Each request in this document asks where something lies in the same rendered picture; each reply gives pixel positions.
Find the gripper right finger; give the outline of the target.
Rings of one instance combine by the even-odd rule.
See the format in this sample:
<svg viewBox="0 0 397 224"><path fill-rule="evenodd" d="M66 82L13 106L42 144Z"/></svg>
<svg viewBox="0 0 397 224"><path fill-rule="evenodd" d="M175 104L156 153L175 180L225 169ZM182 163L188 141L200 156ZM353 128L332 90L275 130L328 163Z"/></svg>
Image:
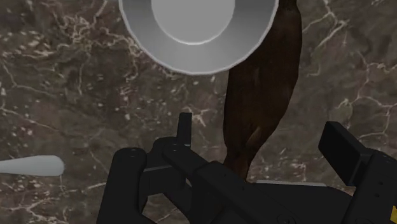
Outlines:
<svg viewBox="0 0 397 224"><path fill-rule="evenodd" d="M325 123L318 149L344 184L356 188L342 224L395 224L397 159L367 148L333 121Z"/></svg>

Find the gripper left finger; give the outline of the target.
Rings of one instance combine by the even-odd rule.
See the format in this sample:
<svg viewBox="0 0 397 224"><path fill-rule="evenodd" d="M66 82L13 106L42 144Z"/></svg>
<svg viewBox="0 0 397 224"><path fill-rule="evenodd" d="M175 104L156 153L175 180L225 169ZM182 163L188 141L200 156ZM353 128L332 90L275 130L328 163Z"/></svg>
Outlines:
<svg viewBox="0 0 397 224"><path fill-rule="evenodd" d="M207 164L190 149L192 114L180 113L177 134L153 143L150 152L122 148L113 155L96 224L157 224L143 215L148 197L165 195L190 224L245 224L217 196L186 179Z"/></svg>

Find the dark brown wooden utensil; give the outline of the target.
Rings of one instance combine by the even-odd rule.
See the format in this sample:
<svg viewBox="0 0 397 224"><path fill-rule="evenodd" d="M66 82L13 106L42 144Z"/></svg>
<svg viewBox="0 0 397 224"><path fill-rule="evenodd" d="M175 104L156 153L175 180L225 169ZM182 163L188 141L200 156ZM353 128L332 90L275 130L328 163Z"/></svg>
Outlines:
<svg viewBox="0 0 397 224"><path fill-rule="evenodd" d="M242 179L285 115L299 74L302 16L297 0L279 0L261 45L231 68L225 95L223 164Z"/></svg>

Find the white bowl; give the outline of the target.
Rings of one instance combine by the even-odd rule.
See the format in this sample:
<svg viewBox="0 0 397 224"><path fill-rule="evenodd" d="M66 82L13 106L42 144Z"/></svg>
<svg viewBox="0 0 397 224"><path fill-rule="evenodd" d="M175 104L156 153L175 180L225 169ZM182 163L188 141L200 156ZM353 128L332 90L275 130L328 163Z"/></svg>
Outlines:
<svg viewBox="0 0 397 224"><path fill-rule="evenodd" d="M279 0L118 0L138 47L177 73L210 75L247 59L268 34Z"/></svg>

